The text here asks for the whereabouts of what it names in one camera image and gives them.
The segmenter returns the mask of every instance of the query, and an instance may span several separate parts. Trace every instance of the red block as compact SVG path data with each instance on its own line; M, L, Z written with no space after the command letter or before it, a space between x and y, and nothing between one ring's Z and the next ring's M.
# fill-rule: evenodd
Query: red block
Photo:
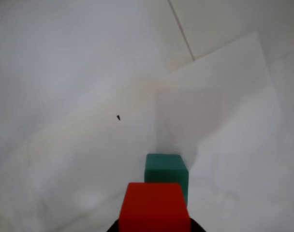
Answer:
M130 183L119 232L190 232L190 217L177 183Z

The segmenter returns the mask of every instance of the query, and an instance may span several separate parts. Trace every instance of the teal block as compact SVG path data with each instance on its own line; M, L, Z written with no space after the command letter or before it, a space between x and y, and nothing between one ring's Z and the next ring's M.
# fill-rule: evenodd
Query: teal block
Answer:
M144 181L179 183L188 203L189 172L180 155L148 154Z

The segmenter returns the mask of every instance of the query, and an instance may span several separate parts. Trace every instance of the white surface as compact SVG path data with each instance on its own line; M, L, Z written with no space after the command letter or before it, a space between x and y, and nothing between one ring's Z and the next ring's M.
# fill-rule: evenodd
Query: white surface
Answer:
M171 1L196 58L253 30L259 32L267 60L293 50L294 0Z
M1 0L1 232L106 231L155 151L207 232L294 232L294 1L172 3L196 57L259 30L284 120L255 34L164 77L191 62L166 1Z
M0 0L0 138L191 61L166 1Z
M0 182L16 173L7 178L14 200L0 211L14 207L26 231L105 231L127 183L143 180L145 155L180 152L191 173L189 213L207 231L294 231L285 125L254 33L34 134L0 167Z

